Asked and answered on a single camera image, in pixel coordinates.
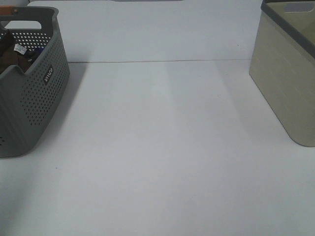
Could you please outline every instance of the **white surface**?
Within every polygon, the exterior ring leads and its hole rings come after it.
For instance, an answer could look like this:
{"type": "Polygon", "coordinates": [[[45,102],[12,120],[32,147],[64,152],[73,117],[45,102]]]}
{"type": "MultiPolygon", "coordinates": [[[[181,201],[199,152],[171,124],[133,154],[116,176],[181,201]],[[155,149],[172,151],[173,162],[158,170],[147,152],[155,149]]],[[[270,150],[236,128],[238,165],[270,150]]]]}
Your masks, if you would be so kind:
{"type": "Polygon", "coordinates": [[[38,146],[0,159],[0,235],[314,235],[315,149],[249,63],[71,64],[38,146]]]}
{"type": "Polygon", "coordinates": [[[69,61],[250,59],[261,0],[34,1],[59,9],[69,61]]]}

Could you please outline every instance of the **gray plastic basket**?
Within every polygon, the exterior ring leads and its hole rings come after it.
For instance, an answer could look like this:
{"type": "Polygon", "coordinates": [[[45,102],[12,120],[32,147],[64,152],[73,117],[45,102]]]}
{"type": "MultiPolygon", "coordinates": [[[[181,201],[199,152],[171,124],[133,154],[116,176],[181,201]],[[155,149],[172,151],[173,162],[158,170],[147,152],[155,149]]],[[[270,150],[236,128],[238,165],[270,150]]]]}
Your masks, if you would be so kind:
{"type": "MultiPolygon", "coordinates": [[[[34,50],[43,47],[24,73],[12,65],[0,75],[0,157],[30,151],[49,124],[69,79],[69,67],[57,21],[50,7],[15,7],[0,21],[38,21],[41,29],[10,30],[17,43],[34,50]]],[[[0,36],[7,29],[0,27],[0,36]]]]}

